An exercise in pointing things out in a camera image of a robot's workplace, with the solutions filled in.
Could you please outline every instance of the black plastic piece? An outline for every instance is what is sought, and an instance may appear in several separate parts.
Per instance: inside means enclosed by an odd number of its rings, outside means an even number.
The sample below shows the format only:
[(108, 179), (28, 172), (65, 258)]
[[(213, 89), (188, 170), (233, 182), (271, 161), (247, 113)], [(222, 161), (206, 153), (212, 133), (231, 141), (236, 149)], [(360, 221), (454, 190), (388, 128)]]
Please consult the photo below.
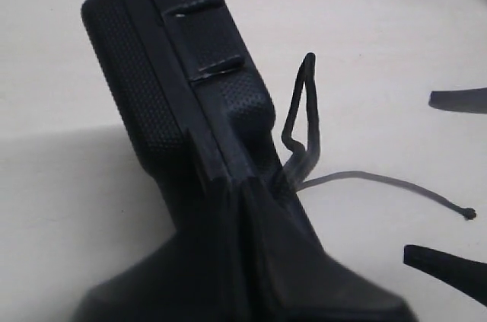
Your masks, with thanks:
[(404, 263), (462, 291), (487, 307), (487, 264), (408, 245)]
[[(82, 16), (178, 231), (88, 293), (76, 322), (415, 321), (401, 298), (321, 247), (276, 154), (269, 93), (224, 0), (87, 0)], [(314, 56), (301, 69), (310, 63)], [(313, 78), (305, 81), (316, 94)]]
[(487, 88), (460, 91), (433, 91), (430, 107), (460, 113), (487, 114)]

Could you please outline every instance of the white table surface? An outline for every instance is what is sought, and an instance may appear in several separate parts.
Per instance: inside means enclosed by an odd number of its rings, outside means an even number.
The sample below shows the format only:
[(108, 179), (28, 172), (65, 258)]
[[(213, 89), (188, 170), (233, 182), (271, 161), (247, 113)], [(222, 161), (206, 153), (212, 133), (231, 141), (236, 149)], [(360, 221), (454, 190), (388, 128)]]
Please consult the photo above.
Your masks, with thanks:
[[(83, 1), (2, 0), (5, 322), (66, 322), (88, 288), (173, 233), (82, 27)], [(323, 153), (312, 177), (375, 171), (479, 213), (466, 222), (386, 185), (330, 183), (301, 194), (326, 250), (403, 295), (423, 322), (485, 319), (484, 307), (402, 255), (421, 244), (487, 262), (487, 116), (427, 105), (433, 89), (487, 86), (487, 0), (226, 1), (275, 101), (276, 139), (301, 59), (317, 54)]]

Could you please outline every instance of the black cord end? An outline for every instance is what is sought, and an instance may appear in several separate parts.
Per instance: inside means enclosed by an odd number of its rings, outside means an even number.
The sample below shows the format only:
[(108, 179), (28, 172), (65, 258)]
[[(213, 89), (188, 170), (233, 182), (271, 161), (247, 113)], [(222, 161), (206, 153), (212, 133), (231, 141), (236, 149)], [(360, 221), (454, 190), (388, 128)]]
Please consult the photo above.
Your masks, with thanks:
[(473, 219), (477, 218), (477, 212), (474, 208), (463, 208), (462, 215), (467, 221), (472, 221)]

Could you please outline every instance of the black plastic object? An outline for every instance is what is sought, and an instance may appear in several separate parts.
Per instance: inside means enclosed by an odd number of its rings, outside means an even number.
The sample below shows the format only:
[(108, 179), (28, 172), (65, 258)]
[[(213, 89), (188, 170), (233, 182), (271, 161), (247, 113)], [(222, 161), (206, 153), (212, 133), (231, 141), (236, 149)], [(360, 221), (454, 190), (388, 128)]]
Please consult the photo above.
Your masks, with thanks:
[[(300, 151), (289, 180), (272, 101), (224, 0), (87, 0), (82, 17), (177, 233), (90, 291), (74, 321), (416, 320), (324, 252), (293, 185), (319, 149)], [(310, 68), (314, 55), (301, 89)]]
[(413, 245), (404, 248), (404, 263), (440, 279), (487, 307), (487, 264)]
[(487, 88), (459, 91), (433, 91), (430, 107), (461, 113), (487, 114)]

